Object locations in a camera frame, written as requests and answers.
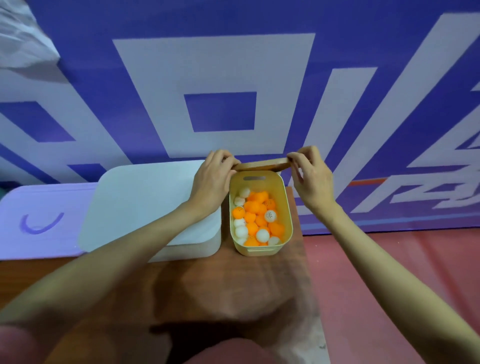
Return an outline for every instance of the white storage box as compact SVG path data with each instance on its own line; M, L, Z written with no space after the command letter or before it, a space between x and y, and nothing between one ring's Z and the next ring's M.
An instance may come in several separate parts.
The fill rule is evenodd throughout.
M137 164L105 173L80 231L78 246L91 252L173 211L187 201L202 160ZM150 262L210 256L221 243L220 208L175 237Z

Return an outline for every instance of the orange stripe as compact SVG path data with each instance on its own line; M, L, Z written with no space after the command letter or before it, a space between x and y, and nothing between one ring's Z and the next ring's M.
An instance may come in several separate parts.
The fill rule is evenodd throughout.
M352 181L348 185L349 186L363 186L365 184L382 184L383 182L386 181L385 178L372 178L371 180L357 180L357 181Z

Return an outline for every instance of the wooden table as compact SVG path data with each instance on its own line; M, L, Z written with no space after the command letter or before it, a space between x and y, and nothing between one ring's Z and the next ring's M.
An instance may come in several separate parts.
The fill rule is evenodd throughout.
M285 363L328 363L291 188L294 232L274 256L244 257L228 224L211 257L150 263L103 299L47 363L183 363L232 337ZM222 206L228 221L228 206ZM70 258L0 263L0 306Z

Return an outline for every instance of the white box lid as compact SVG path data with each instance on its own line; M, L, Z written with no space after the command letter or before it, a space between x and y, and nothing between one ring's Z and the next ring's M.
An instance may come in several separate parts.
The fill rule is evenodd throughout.
M106 172L86 214L78 246L87 252L173 211L188 200L202 160L120 166ZM220 230L220 208L168 245L198 244Z

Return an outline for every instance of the person's right hand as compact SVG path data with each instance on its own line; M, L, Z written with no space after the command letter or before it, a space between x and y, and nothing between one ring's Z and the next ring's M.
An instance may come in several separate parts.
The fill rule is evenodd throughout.
M295 189L305 206L321 222L330 220L338 206L333 195L333 173L322 160L318 148L304 146L298 152L288 153L287 157Z

